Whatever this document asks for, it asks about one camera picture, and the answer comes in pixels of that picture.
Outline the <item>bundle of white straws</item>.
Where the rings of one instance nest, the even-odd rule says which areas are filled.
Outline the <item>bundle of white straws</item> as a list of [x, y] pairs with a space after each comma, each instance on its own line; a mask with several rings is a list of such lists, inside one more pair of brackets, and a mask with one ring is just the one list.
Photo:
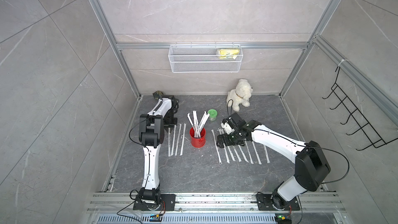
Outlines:
[[204, 136], [202, 134], [202, 131], [204, 130], [204, 126], [209, 118], [209, 115], [207, 112], [204, 112], [202, 118], [199, 120], [197, 111], [193, 111], [192, 113], [193, 113], [193, 117], [191, 117], [190, 113], [187, 114], [187, 117], [188, 117], [189, 122], [193, 128], [194, 138], [199, 139]]

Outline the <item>white straw eleventh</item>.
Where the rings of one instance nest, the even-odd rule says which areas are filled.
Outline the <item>white straw eleventh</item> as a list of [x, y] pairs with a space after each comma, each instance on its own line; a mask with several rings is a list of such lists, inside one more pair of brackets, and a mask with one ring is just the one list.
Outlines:
[[173, 128], [173, 139], [172, 139], [171, 156], [174, 155], [175, 137], [176, 137], [176, 125]]

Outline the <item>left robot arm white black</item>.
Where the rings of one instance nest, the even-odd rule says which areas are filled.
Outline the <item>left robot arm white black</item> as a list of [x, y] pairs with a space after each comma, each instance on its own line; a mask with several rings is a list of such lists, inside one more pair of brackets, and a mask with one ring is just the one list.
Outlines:
[[159, 179], [159, 154], [165, 137], [165, 129], [177, 124], [178, 99], [173, 95], [158, 95], [158, 102], [147, 114], [140, 115], [138, 144], [144, 151], [144, 176], [136, 203], [156, 210], [165, 207], [161, 199]]

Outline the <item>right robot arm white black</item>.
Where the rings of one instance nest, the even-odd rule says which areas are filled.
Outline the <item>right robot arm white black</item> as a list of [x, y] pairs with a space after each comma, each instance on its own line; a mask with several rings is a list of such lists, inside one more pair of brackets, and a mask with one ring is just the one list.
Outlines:
[[223, 119], [224, 134], [217, 137], [217, 146], [243, 146], [246, 141], [259, 143], [278, 152], [295, 164], [294, 175], [282, 182], [272, 193], [271, 201], [277, 210], [285, 209], [290, 201], [307, 191], [315, 192], [331, 171], [320, 147], [314, 141], [305, 143], [277, 133], [262, 123], [244, 121], [237, 113]]

